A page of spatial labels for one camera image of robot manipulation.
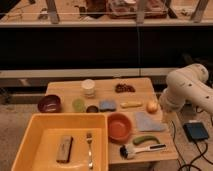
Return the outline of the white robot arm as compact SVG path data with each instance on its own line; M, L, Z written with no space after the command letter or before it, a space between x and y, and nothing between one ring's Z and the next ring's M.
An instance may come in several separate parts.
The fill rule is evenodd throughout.
M171 71L166 77L167 87L159 98L166 112L180 111L186 101L213 114L213 88L206 85L208 70L202 64L191 64Z

